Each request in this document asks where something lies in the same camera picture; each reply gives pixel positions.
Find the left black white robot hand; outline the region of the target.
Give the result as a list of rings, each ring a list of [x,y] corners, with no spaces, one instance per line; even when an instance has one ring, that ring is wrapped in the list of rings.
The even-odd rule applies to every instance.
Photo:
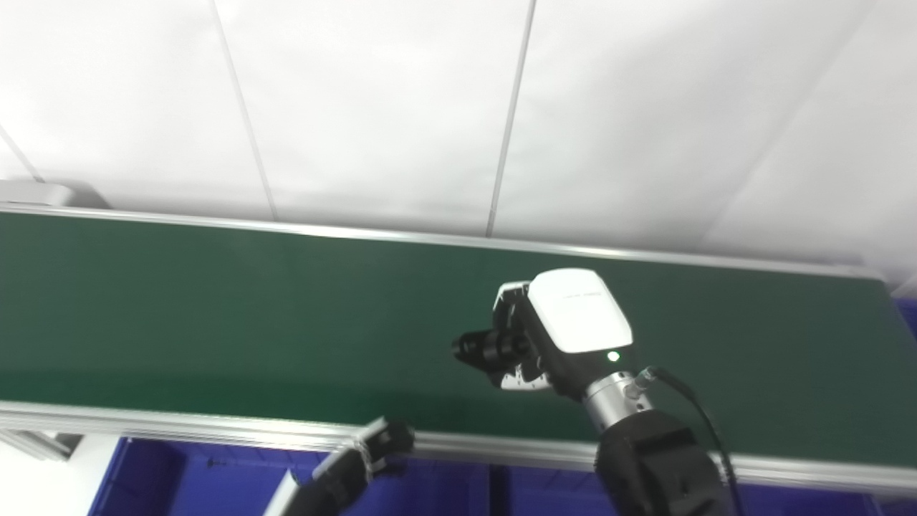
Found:
[[[415,429],[380,417],[334,448],[312,472],[285,471],[264,515],[341,515],[379,476],[399,476],[406,466],[394,457],[415,449]]]

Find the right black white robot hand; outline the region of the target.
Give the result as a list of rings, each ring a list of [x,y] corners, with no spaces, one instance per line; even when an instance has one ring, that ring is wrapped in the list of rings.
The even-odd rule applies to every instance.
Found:
[[[633,329],[610,288],[596,271],[583,268],[502,284],[492,327],[525,345],[521,358],[491,373],[496,388],[552,389],[576,402],[612,375],[633,346]]]

